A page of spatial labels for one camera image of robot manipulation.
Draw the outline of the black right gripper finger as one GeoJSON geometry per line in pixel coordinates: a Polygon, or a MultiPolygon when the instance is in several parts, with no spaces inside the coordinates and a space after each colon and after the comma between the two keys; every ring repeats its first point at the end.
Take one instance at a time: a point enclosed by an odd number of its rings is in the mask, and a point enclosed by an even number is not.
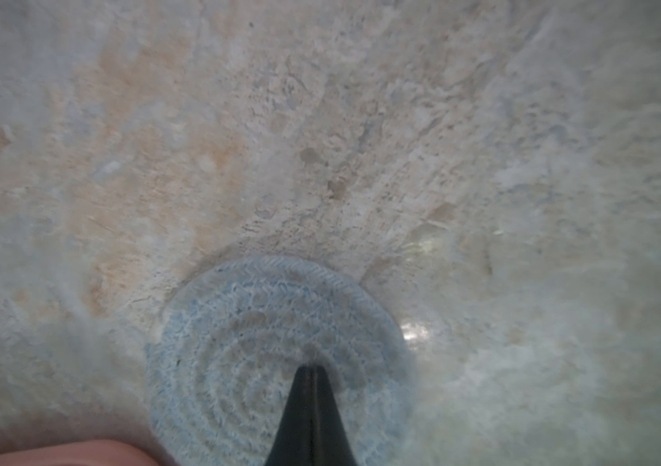
{"type": "Polygon", "coordinates": [[[290,394],[266,466],[356,466],[328,372],[303,365],[290,394]]]}

